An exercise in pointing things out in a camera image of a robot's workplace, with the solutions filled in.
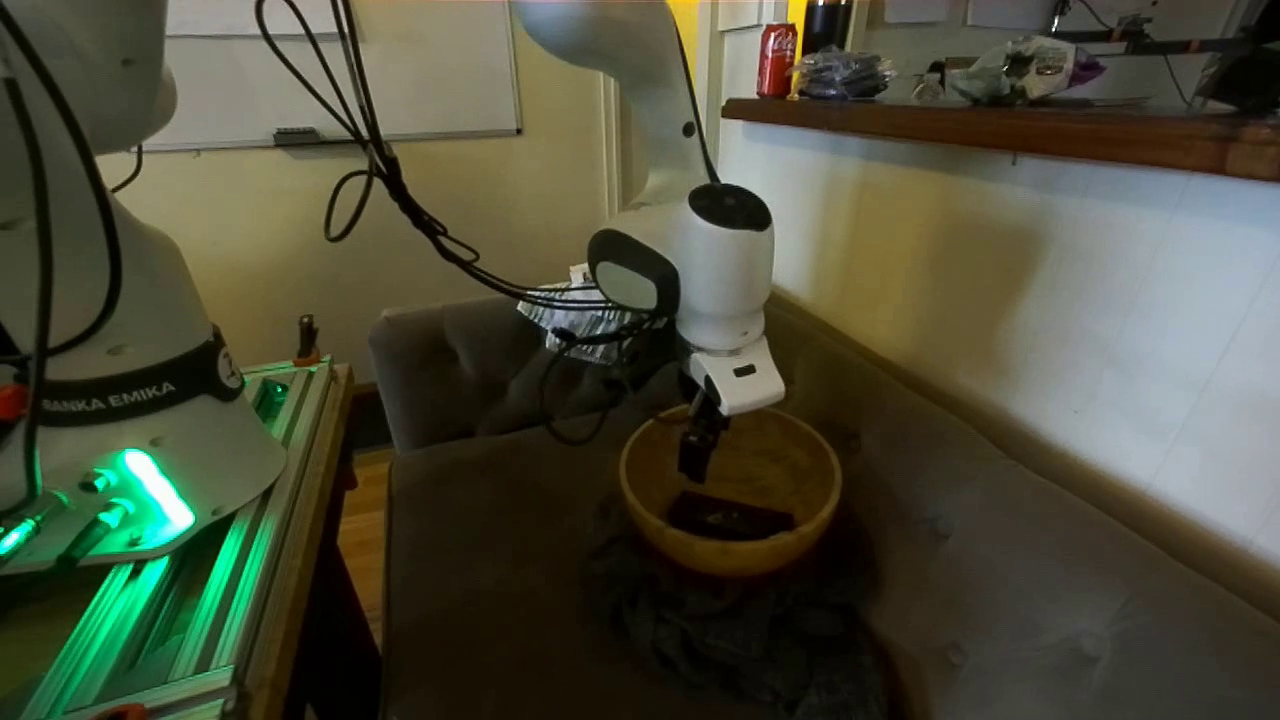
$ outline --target wooden bowl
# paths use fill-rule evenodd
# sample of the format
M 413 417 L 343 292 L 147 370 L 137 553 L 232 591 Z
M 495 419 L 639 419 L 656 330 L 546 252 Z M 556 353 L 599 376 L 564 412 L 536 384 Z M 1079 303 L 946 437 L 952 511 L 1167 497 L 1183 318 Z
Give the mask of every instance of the wooden bowl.
M 675 466 L 684 426 L 688 407 L 669 407 L 639 425 L 620 455 L 630 515 L 660 557 L 704 577 L 764 577 L 800 558 L 830 532 L 845 474 L 832 442 L 805 419 L 775 407 L 736 417 L 700 482 Z M 695 534 L 669 522 L 680 491 L 789 511 L 798 526 L 764 540 Z

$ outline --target floor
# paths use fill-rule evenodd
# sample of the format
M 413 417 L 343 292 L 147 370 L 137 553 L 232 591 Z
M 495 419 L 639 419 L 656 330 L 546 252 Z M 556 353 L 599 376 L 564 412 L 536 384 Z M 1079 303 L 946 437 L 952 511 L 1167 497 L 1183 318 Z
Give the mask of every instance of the floor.
M 337 534 L 375 645 L 383 640 L 387 455 L 387 447 L 357 450 L 357 486 L 343 497 L 343 522 Z

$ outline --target white wall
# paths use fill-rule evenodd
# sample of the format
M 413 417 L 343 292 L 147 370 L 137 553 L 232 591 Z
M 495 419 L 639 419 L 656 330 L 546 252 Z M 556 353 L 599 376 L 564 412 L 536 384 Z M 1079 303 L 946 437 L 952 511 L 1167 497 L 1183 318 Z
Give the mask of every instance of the white wall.
M 605 215 L 599 78 L 546 54 L 524 32 L 517 58 L 521 134 L 399 153 L 420 201 L 485 249 L 489 269 L 542 285 L 586 257 Z M 489 292 L 446 269 L 383 196 L 348 242 L 324 242 L 324 201 L 348 168 L 359 168 L 351 153 L 147 156 L 123 204 L 178 235 L 242 362 L 288 355 L 297 317 L 318 310 L 324 353 L 371 379 L 363 337 L 379 308 Z
M 1280 598 L 1280 183 L 764 122 L 720 156 L 789 295 Z

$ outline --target wooden shelf edge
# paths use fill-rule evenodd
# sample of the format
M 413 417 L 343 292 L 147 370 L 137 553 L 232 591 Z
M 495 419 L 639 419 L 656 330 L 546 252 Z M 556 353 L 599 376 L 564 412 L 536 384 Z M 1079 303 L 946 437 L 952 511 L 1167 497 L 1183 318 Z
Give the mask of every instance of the wooden shelf edge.
M 1156 117 L 1113 106 L 925 106 L 820 100 L 728 100 L 720 117 L 840 134 L 1280 181 L 1277 121 Z

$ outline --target brown couch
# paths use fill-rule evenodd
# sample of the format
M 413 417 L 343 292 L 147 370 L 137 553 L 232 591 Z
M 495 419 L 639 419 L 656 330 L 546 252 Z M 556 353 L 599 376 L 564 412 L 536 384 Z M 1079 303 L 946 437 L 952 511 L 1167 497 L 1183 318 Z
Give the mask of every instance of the brown couch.
M 875 587 L 865 621 L 910 716 L 940 720 L 1271 720 L 1280 621 L 1161 553 L 965 417 L 925 400 L 855 343 L 771 303 L 789 407 L 848 474 Z M 542 426 L 552 400 L 599 396 L 552 370 L 507 303 L 387 310 L 371 330 L 393 425 L 383 712 L 770 716 L 695 689 L 586 598 L 594 511 L 617 486 L 630 433 L 674 402 L 634 396 L 568 447 Z

